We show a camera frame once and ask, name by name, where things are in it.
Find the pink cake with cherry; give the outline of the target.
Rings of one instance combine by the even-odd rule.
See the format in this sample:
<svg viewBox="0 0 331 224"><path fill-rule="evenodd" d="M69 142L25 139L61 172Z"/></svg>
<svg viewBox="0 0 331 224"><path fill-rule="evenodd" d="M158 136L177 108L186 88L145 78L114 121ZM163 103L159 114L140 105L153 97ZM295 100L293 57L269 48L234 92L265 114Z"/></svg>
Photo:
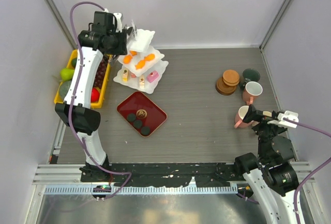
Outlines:
<svg viewBox="0 0 331 224"><path fill-rule="evenodd" d="M147 79L147 81L148 81L149 83L152 83L152 82L154 82L158 77L159 77L158 72L154 70L154 71L152 71L152 72L146 77L146 79Z"/></svg>

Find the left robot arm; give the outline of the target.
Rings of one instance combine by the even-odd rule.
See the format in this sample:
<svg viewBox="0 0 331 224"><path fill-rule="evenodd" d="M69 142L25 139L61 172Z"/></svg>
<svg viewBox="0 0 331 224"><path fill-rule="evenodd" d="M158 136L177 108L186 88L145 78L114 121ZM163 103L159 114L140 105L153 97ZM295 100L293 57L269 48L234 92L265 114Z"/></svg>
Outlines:
<svg viewBox="0 0 331 224"><path fill-rule="evenodd" d="M121 13L96 11L88 30L77 36L77 63L70 88L63 103L55 105L55 112L70 127L86 156L80 168L84 182L109 180L111 167L102 148L98 128L99 112L91 109L91 94L99 64L105 55L127 53L127 28Z"/></svg>

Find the metal tweezers tongs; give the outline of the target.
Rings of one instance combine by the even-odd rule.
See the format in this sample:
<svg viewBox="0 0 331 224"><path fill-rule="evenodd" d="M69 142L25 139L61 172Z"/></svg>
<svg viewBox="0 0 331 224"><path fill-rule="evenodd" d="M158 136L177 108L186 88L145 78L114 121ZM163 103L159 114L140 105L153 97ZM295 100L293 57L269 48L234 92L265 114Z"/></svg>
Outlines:
<svg viewBox="0 0 331 224"><path fill-rule="evenodd" d="M132 22L131 26L125 26L127 30L127 41L136 40L138 37L138 30L136 25Z"/></svg>

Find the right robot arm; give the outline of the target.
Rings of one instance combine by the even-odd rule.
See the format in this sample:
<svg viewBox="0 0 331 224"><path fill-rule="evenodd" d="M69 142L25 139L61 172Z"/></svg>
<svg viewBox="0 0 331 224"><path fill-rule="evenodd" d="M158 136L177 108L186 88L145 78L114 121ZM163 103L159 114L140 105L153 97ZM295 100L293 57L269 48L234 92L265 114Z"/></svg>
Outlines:
<svg viewBox="0 0 331 224"><path fill-rule="evenodd" d="M252 130L258 136L258 154L235 158L234 174L246 180L267 223L304 223L299 180L290 164L295 158L292 141L282 134L296 128L298 114L291 111L260 111L248 105L243 122L256 122Z"/></svg>

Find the cream cake with chocolate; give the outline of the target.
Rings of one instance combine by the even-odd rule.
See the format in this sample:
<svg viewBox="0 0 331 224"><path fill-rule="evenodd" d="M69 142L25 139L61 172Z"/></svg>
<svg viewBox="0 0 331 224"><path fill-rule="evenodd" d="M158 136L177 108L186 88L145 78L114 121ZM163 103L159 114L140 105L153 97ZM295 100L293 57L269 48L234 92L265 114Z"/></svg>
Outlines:
<svg viewBox="0 0 331 224"><path fill-rule="evenodd" d="M145 87L145 77L144 75L141 75L139 77L139 88L144 88Z"/></svg>

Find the black round cookie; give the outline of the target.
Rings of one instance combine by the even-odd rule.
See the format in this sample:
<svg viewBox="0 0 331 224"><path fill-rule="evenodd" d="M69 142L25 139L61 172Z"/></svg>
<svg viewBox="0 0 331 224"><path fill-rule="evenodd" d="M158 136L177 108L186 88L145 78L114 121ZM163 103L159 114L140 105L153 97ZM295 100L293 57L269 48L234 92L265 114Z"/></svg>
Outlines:
<svg viewBox="0 0 331 224"><path fill-rule="evenodd" d="M140 129L142 126L143 126L143 122L142 122L141 120L135 120L135 121L133 122L133 127L134 127L135 129Z"/></svg>
<svg viewBox="0 0 331 224"><path fill-rule="evenodd" d="M130 113L127 115L126 120L128 122L134 122L136 120L136 115L134 113Z"/></svg>
<svg viewBox="0 0 331 224"><path fill-rule="evenodd" d="M148 126L143 126L140 130L141 135L148 136L151 132L151 129Z"/></svg>

